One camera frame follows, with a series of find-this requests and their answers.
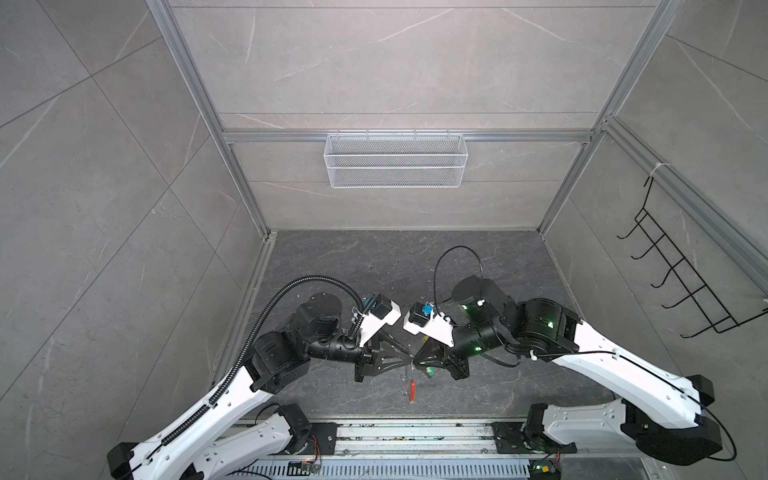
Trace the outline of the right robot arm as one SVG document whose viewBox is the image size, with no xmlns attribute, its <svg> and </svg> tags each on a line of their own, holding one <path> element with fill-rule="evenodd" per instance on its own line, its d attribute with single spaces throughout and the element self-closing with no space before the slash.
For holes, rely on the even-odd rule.
<svg viewBox="0 0 768 480">
<path fill-rule="evenodd" d="M 416 303 L 405 314 L 405 330 L 428 338 L 413 360 L 418 369 L 444 369 L 461 380 L 470 374 L 471 358 L 502 348 L 519 360 L 575 371 L 614 394 L 595 405 L 532 405 L 514 436 L 527 449 L 557 454 L 589 444 L 630 445 L 679 466 L 716 459 L 722 450 L 723 428 L 707 410 L 714 387 L 706 377 L 674 375 L 561 304 L 545 298 L 516 302 L 490 279 L 463 279 L 451 301 L 466 323 L 454 323 L 433 303 Z"/>
</svg>

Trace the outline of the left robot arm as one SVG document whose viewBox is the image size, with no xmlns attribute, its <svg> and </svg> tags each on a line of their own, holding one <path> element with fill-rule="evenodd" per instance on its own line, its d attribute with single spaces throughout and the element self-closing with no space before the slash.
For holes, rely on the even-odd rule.
<svg viewBox="0 0 768 480">
<path fill-rule="evenodd" d="M 340 327 L 341 301 L 318 293 L 301 304 L 280 330 L 248 341 L 232 370 L 168 427 L 140 442 L 121 442 L 108 454 L 114 479 L 220 479 L 261 457 L 297 453 L 312 424 L 296 404 L 283 405 L 261 423 L 234 435 L 227 430 L 245 414 L 269 405 L 306 375 L 313 359 L 349 363 L 356 381 L 408 362 L 407 348 L 386 332 L 400 307 L 378 295 L 353 309 L 353 328 Z"/>
</svg>

